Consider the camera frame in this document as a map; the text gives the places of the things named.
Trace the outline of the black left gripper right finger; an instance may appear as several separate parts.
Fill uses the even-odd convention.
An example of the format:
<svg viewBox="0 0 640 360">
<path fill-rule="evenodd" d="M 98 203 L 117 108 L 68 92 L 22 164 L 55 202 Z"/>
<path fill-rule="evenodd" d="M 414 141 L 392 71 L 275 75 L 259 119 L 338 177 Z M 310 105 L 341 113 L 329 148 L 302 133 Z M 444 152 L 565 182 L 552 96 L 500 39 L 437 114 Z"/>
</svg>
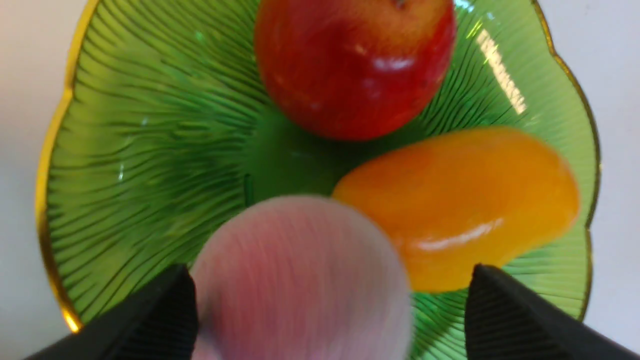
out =
<svg viewBox="0 0 640 360">
<path fill-rule="evenodd" d="M 505 271 L 474 266 L 464 315 L 469 360 L 637 360 Z"/>
</svg>

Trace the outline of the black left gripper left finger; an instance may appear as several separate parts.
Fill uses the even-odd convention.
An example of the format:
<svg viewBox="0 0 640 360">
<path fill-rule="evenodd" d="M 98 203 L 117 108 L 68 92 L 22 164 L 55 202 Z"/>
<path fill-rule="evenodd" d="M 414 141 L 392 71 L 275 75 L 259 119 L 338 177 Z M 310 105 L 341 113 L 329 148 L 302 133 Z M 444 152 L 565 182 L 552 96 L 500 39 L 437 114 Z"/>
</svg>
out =
<svg viewBox="0 0 640 360">
<path fill-rule="evenodd" d="M 189 360 L 199 330 L 195 284 L 171 265 L 76 333 L 32 360 Z"/>
</svg>

